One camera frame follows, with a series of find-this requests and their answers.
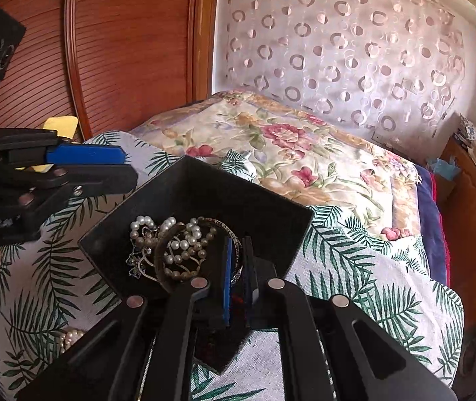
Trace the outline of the dark metal bangle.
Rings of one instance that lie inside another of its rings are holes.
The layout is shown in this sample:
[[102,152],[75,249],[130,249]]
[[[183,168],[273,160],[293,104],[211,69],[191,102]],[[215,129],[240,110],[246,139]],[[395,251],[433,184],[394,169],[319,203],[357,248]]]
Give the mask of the dark metal bangle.
[[233,240],[233,274],[231,286],[243,272],[243,245],[238,236],[222,221],[199,216],[186,224],[177,223],[159,233],[153,250],[155,276],[165,291],[201,277],[201,265],[207,258],[207,247],[217,235],[229,235]]

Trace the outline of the black jewelry box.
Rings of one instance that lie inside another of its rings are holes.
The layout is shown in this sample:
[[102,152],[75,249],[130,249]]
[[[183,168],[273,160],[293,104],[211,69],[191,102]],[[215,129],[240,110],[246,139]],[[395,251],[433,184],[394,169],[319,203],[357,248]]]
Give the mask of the black jewelry box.
[[222,374],[262,324],[262,289],[284,276],[312,211],[245,178],[184,157],[93,226],[80,248],[119,295],[148,298],[162,315],[186,281],[210,284],[194,357]]

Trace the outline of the wooden wardrobe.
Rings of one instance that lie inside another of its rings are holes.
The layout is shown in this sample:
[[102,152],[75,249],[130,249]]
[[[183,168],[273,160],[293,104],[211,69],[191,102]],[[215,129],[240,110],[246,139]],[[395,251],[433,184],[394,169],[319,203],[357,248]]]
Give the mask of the wooden wardrobe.
[[0,128],[79,119],[130,130],[212,89],[216,0],[0,0],[26,33],[0,81]]

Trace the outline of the palm leaf print cloth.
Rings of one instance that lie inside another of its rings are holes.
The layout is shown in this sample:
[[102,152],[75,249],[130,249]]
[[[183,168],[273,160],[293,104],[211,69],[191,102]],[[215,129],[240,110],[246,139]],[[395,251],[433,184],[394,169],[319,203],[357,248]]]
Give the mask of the palm leaf print cloth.
[[[180,157],[121,131],[96,137],[126,151],[140,182]],[[211,163],[257,183],[248,157],[232,149]],[[122,201],[74,198],[51,216],[41,238],[0,250],[0,396],[13,399],[65,349],[70,331],[92,328],[117,294],[78,247],[79,238]],[[443,383],[457,373],[464,328],[460,297],[430,277],[422,236],[372,235],[349,209],[309,206],[312,225],[289,279],[317,298],[343,294],[375,319]]]

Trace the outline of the floral bed quilt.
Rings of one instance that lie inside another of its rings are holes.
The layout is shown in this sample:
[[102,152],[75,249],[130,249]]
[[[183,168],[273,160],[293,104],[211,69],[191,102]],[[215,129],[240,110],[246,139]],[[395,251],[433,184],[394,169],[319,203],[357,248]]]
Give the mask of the floral bed quilt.
[[260,94],[219,92],[132,133],[177,156],[217,160],[232,149],[248,157],[263,187],[305,206],[347,208],[372,235],[420,232],[413,163]]

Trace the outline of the navy blue blanket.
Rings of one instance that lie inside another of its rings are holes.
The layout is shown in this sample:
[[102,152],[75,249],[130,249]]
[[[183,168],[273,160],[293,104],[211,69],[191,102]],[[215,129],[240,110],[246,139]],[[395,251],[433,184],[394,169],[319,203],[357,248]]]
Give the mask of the navy blue blanket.
[[421,179],[416,185],[420,234],[429,262],[430,277],[450,286],[450,254],[437,205],[437,183],[426,168],[416,165],[416,171]]

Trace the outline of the blue tissue bag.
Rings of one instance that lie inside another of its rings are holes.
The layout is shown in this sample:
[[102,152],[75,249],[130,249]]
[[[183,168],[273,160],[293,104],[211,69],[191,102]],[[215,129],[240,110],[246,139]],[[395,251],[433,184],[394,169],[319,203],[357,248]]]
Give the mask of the blue tissue bag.
[[453,181],[461,172],[461,168],[457,166],[456,158],[451,157],[449,160],[442,158],[429,158],[427,160],[427,169],[436,176]]

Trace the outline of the wooden cabinet counter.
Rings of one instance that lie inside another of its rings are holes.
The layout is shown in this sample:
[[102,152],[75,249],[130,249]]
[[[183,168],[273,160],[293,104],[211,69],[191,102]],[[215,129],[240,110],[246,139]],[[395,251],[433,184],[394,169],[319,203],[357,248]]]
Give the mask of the wooden cabinet counter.
[[450,252],[450,287],[462,299],[470,329],[476,327],[476,164],[455,138],[448,140],[441,158],[454,159],[460,168],[441,214]]

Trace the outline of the pink circle pattern curtain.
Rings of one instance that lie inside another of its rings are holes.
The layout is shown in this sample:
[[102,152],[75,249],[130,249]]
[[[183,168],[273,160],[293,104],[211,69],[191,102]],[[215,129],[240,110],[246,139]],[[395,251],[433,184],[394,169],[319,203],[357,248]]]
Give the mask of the pink circle pattern curtain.
[[218,0],[215,82],[387,138],[433,138],[466,75],[437,0]]

